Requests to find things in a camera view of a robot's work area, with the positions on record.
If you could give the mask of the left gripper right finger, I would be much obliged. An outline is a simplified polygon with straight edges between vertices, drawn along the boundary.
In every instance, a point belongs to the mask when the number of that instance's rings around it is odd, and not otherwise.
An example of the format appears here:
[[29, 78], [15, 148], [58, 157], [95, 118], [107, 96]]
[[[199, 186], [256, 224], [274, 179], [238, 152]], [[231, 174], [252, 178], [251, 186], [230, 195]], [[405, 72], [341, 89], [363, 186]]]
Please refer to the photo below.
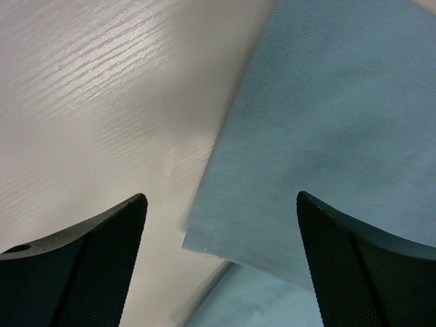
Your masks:
[[298, 193], [297, 218], [324, 326], [434, 326], [435, 248]]

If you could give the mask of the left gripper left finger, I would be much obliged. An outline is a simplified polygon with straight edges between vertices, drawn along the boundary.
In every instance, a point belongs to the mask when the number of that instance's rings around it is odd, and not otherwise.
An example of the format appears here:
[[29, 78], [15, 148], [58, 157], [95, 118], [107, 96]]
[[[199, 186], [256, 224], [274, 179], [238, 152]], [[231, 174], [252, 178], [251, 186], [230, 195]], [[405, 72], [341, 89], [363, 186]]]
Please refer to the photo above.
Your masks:
[[1, 253], [1, 325], [119, 326], [147, 206], [139, 193]]

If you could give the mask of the light blue trousers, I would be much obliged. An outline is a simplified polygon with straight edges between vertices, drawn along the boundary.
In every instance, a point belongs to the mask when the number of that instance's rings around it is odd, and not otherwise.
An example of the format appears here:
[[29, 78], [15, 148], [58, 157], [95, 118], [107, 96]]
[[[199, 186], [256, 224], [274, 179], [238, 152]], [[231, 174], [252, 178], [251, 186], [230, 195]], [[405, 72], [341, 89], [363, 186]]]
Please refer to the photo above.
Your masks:
[[190, 326], [321, 326], [298, 192], [435, 244], [435, 15], [410, 1], [279, 1], [183, 248], [232, 263]]

